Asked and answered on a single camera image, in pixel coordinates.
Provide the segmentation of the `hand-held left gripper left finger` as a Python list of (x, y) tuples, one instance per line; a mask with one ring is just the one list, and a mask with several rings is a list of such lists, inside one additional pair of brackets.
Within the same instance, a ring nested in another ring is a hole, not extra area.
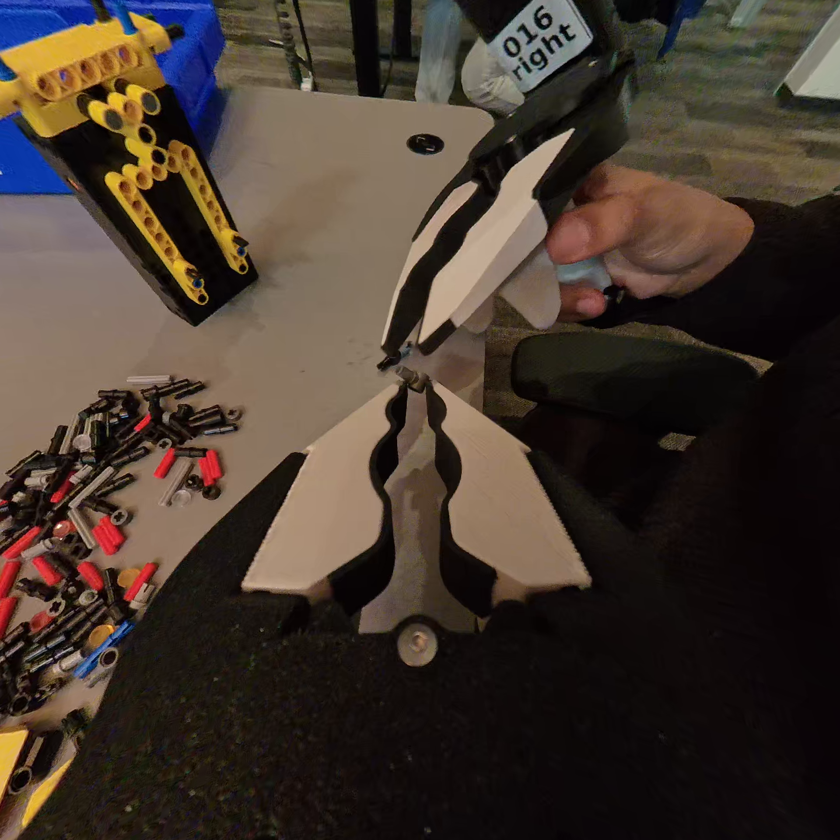
[(330, 599), (353, 615), (384, 591), (396, 556), (385, 483), (398, 461), (407, 392), (389, 384), (300, 454), (242, 592)]

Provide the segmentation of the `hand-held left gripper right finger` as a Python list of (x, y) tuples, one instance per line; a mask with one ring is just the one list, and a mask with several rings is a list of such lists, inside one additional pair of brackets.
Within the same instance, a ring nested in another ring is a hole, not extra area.
[(449, 593), (488, 618), (504, 601), (590, 587), (531, 449), (441, 384), (425, 396), (445, 487), (439, 569)]

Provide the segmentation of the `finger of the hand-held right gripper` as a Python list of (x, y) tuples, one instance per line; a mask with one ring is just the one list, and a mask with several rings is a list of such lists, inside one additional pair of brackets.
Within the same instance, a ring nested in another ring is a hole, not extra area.
[(435, 278), (489, 207), (490, 194), (478, 182), (464, 181), (448, 184), (428, 208), (392, 297), (381, 342), (385, 355), (397, 355), (423, 321)]
[(494, 202), (432, 282), (419, 352), (435, 352), (543, 242), (548, 222), (533, 192), (573, 135), (569, 129), (547, 140), (504, 176)]

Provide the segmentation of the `pile of plastic building parts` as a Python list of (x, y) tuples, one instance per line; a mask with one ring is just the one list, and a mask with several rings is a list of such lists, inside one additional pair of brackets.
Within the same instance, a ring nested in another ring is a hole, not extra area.
[(2, 838), (57, 787), (162, 586), (163, 560), (130, 558), (138, 480), (151, 483), (153, 510), (224, 490), (217, 440), (246, 410), (207, 391), (189, 377), (131, 376), (2, 471)]

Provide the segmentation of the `person's right forearm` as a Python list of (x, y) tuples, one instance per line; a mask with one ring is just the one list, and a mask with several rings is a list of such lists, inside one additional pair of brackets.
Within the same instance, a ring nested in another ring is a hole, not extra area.
[(681, 298), (625, 296), (595, 322), (676, 329), (722, 350), (770, 362), (794, 353), (838, 367), (839, 199), (800, 205), (731, 203), (754, 224), (741, 255)]

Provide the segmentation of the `person's right hand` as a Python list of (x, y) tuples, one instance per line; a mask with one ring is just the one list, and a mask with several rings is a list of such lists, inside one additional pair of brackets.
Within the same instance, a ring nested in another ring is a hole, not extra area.
[(682, 298), (728, 268), (755, 230), (740, 206), (698, 188), (602, 164), (545, 239), (556, 266), (603, 258), (613, 284), (638, 300)]

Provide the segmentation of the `clear plastic bag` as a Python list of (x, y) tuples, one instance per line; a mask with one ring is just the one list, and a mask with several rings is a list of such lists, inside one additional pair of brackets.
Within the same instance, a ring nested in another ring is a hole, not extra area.
[(427, 2), (414, 90), (415, 101), (449, 101), (455, 89), (461, 21), (461, 11), (456, 2)]

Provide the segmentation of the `black desk leg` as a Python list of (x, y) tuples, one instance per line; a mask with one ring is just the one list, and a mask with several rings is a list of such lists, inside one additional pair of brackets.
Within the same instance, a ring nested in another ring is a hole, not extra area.
[[(356, 87), (363, 98), (382, 98), (390, 83), (393, 60), (412, 61), (413, 2), (392, 2), (392, 38), (387, 54), (380, 46), (379, 4), (377, 1), (350, 1), (352, 51)], [(390, 69), (382, 80), (383, 56)]]

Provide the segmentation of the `person's black knit sweater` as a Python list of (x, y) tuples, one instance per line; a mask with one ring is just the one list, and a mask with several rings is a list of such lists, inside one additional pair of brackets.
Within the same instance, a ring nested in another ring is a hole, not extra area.
[[(541, 406), (602, 429), (642, 428)], [(540, 595), (524, 674), (563, 692), (547, 744), (504, 759), (503, 838), (838, 838), (838, 367), (790, 353), (696, 436), (651, 501), (630, 466), (538, 460), (591, 565)]]

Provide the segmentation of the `blue storage bin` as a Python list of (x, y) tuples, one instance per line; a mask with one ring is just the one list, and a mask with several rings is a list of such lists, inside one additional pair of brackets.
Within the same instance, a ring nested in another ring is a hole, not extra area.
[[(213, 2), (128, 1), (134, 14), (152, 17), (162, 26), (179, 25), (185, 35), (160, 58), (166, 82), (205, 154), (210, 154), (220, 129), (225, 96), (216, 68), (225, 37)], [(1, 48), (11, 49), (66, 28), (94, 22), (87, 1), (2, 1)], [(18, 130), (12, 119), (1, 121), (1, 194), (68, 194), (69, 186)]]

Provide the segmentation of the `black and yellow brick model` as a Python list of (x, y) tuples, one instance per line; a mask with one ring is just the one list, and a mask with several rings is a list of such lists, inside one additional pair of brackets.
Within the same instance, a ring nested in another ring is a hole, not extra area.
[(193, 327), (256, 278), (159, 56), (182, 28), (94, 2), (97, 19), (2, 52), (1, 116), (164, 305)]

